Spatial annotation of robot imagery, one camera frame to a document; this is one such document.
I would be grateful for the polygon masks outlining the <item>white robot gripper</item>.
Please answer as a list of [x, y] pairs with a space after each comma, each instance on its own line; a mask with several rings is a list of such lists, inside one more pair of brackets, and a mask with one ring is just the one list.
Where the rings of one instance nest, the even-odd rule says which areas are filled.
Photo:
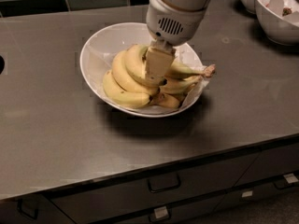
[[170, 7], [163, 0], [149, 0], [146, 23], [157, 39], [146, 51], [146, 78], [160, 81], [175, 60], [173, 48], [189, 41], [197, 31], [206, 11], [182, 11]]

